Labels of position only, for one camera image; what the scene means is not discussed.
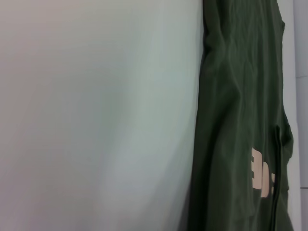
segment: clothing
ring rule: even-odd
[[[204,0],[188,231],[292,231],[276,0]]]

